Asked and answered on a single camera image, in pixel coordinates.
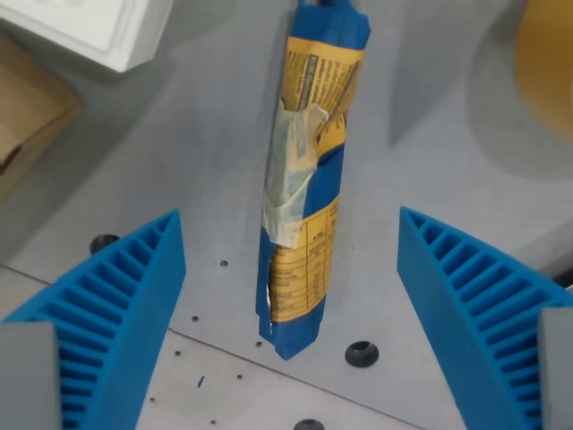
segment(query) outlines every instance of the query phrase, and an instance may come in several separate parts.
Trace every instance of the cardboard box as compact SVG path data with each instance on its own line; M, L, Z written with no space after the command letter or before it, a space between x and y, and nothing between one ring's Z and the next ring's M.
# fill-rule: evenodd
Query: cardboard box
M80 112L57 77L0 33L0 197Z

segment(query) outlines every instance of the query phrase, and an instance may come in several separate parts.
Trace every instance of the snack wrapper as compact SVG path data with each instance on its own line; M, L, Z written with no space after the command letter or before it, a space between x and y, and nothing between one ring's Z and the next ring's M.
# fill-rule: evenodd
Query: snack wrapper
M316 340L324 313L346 144L370 25L348 0L299 2L263 193L256 312L289 359Z

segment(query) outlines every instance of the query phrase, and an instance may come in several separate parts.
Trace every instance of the black rubber grommet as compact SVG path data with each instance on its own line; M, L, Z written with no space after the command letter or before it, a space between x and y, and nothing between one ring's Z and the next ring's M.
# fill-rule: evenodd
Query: black rubber grommet
M345 354L349 365L361 368L372 366L379 356L378 347L367 340L353 343L346 349Z
M111 245L114 242L117 242L119 239L120 237L116 235L98 235L91 241L90 253L92 255L98 253L106 246Z
M325 428L316 419L304 419L295 426L295 430L325 430Z

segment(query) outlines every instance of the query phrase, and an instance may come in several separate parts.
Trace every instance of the yellow object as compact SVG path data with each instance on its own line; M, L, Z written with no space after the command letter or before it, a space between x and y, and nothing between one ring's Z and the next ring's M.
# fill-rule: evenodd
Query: yellow object
M295 232L300 230L308 184L319 161L313 139L328 117L318 105L291 112L282 101L279 104L262 200L262 226L277 245L297 244Z
M328 120L313 137L318 158L345 143L346 113L355 95L364 51L290 37L281 100L301 111L318 105ZM270 264L270 319L283 323L308 314L326 296L338 198L312 216L283 225L295 246L278 245Z
M0 196L81 111L51 72L0 34Z
M573 140L573 1L529 1L517 38L516 78L532 113Z
M294 248L278 246L270 266L270 319L282 323L308 314L326 296L338 198L297 223Z

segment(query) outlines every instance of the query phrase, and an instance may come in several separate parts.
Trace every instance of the white box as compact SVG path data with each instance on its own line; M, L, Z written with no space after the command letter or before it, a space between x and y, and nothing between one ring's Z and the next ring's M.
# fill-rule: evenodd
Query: white box
M118 72L149 61L173 0L0 0L0 18Z

